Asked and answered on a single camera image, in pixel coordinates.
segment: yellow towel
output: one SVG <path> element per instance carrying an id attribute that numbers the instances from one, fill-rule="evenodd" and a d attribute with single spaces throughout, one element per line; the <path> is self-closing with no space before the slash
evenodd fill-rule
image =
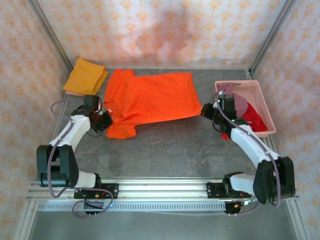
<path id="1" fill-rule="evenodd" d="M 109 72 L 104 66 L 79 58 L 63 90 L 80 95 L 96 95 Z"/>

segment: pink plastic basket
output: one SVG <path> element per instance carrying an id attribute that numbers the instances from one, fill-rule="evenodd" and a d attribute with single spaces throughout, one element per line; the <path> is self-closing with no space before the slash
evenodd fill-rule
<path id="1" fill-rule="evenodd" d="M 272 121 L 260 84 L 257 80 L 216 81 L 215 93 L 218 91 L 218 88 L 225 84 L 233 84 L 232 93 L 245 98 L 264 121 L 268 131 L 255 132 L 258 137 L 267 137 L 276 132 L 275 124 Z"/>

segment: orange t-shirt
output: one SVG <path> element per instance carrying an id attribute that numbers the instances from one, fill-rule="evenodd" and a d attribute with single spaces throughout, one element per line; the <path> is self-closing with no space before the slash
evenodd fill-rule
<path id="1" fill-rule="evenodd" d="M 136 135 L 135 126 L 200 115 L 191 73 L 175 72 L 135 76 L 132 69 L 116 69 L 106 86 L 104 106 L 113 125 L 108 138 L 126 139 Z"/>

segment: patterned wallpaper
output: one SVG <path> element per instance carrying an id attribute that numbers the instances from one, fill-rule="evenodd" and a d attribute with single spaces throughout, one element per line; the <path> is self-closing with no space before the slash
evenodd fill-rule
<path id="1" fill-rule="evenodd" d="M 11 240 L 68 72 L 26 0 L 1 0 L 0 25 L 0 239 Z"/>
<path id="2" fill-rule="evenodd" d="M 297 194 L 320 239 L 320 8 L 298 0 L 255 77 L 277 127 L 275 143 L 295 166 Z"/>
<path id="3" fill-rule="evenodd" d="M 285 0 L 39 0 L 73 65 L 251 66 Z"/>

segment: purple cable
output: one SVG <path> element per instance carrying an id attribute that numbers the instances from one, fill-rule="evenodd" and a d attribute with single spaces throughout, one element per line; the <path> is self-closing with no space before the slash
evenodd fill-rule
<path id="1" fill-rule="evenodd" d="M 52 112 L 54 115 L 56 115 L 56 116 L 58 116 L 58 117 L 60 117 L 60 118 L 69 120 L 69 121 L 70 121 L 70 126 L 69 126 L 69 128 L 65 131 L 65 133 L 61 136 L 61 138 L 56 141 L 56 143 L 55 143 L 54 146 L 52 147 L 52 150 L 51 150 L 50 155 L 49 155 L 48 166 L 47 166 L 47 179 L 48 179 L 48 189 L 49 189 L 49 193 L 50 193 L 51 197 L 54 198 L 54 199 L 59 198 L 59 197 L 61 196 L 61 194 L 62 194 L 65 190 L 67 190 L 67 189 L 70 189 L 70 190 L 86 190 L 86 191 L 95 191 L 95 192 L 99 191 L 99 192 L 108 193 L 108 194 L 111 196 L 110 203 L 109 203 L 108 206 L 106 206 L 102 211 L 100 211 L 99 213 L 96 213 L 95 216 L 97 216 L 97 215 L 99 215 L 99 214 L 104 213 L 104 212 L 110 207 L 110 205 L 112 204 L 112 202 L 113 202 L 113 200 L 114 200 L 114 195 L 113 195 L 110 191 L 108 191 L 108 190 L 106 190 L 106 189 L 102 189 L 102 188 L 64 187 L 64 188 L 58 193 L 58 195 L 55 195 L 55 194 L 54 194 L 54 191 L 53 191 L 53 189 L 52 189 L 52 178 L 51 178 L 52 158 L 53 158 L 53 156 L 54 156 L 54 153 L 55 153 L 56 148 L 57 148 L 57 146 L 59 145 L 59 143 L 64 139 L 64 137 L 71 131 L 71 129 L 72 129 L 73 126 L 74 126 L 74 123 L 72 122 L 73 120 L 72 120 L 71 117 L 69 117 L 69 116 L 62 116 L 62 115 L 54 112 L 53 107 L 54 107 L 56 104 L 59 104 L 59 103 L 76 103 L 76 104 L 81 104 L 81 103 L 74 102 L 74 101 L 60 100 L 60 101 L 57 101 L 57 102 L 55 102 L 54 104 L 52 104 L 51 107 L 50 107 L 50 110 L 51 110 L 51 112 Z M 73 213 L 73 215 L 74 215 L 75 217 L 80 218 L 80 219 L 84 219 L 84 218 L 89 218 L 90 215 L 79 215 L 79 214 L 77 214 L 77 213 L 75 212 L 75 206 L 76 206 L 77 204 L 79 204 L 79 203 L 101 203 L 101 202 L 100 202 L 100 201 L 99 201 L 99 202 L 97 202 L 97 201 L 87 201 L 87 200 L 77 201 L 77 202 L 73 205 L 73 207 L 72 207 L 72 213 Z"/>
<path id="2" fill-rule="evenodd" d="M 247 134 L 248 136 L 250 136 L 262 149 L 263 151 L 266 153 L 266 155 L 268 155 L 268 157 L 271 159 L 272 165 L 273 165 L 273 169 L 274 169 L 274 173 L 275 173 L 275 181 L 276 181 L 276 194 L 277 194 L 277 199 L 276 199 L 276 204 L 274 204 L 273 202 L 271 202 L 271 204 L 273 206 L 275 206 L 276 208 L 278 208 L 281 204 L 281 187 L 280 187 L 280 177 L 279 177 L 279 171 L 278 171 L 278 167 L 276 164 L 276 161 L 274 160 L 274 158 L 272 157 L 272 155 L 268 152 L 268 150 L 265 148 L 265 146 L 252 134 L 250 134 L 250 132 L 248 132 L 247 130 L 243 129 L 242 127 L 238 126 L 237 124 L 235 124 L 233 121 L 231 121 L 222 111 L 220 104 L 218 102 L 219 100 L 219 92 L 217 91 L 215 94 L 215 101 L 218 107 L 219 112 L 221 113 L 221 115 L 233 126 L 235 126 L 236 128 L 240 129 L 242 132 L 244 132 L 245 134 Z"/>

